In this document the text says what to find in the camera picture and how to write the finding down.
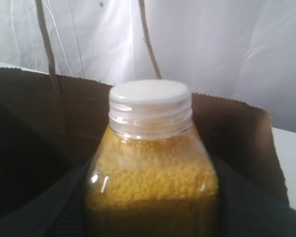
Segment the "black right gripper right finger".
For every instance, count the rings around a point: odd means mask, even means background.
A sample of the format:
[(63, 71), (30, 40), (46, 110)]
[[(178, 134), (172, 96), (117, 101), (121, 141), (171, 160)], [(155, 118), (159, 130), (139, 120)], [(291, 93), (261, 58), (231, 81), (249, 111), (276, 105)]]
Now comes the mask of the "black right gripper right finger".
[(219, 179), (219, 237), (296, 237), (296, 210), (282, 204), (220, 158), (213, 158)]

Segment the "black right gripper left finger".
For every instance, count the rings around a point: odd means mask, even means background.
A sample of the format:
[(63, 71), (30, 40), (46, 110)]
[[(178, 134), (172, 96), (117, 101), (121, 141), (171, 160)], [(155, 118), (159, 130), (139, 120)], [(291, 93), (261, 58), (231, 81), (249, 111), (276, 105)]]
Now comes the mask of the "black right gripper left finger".
[(0, 237), (84, 237), (83, 191), (90, 162), (74, 168), (29, 204), (0, 219)]

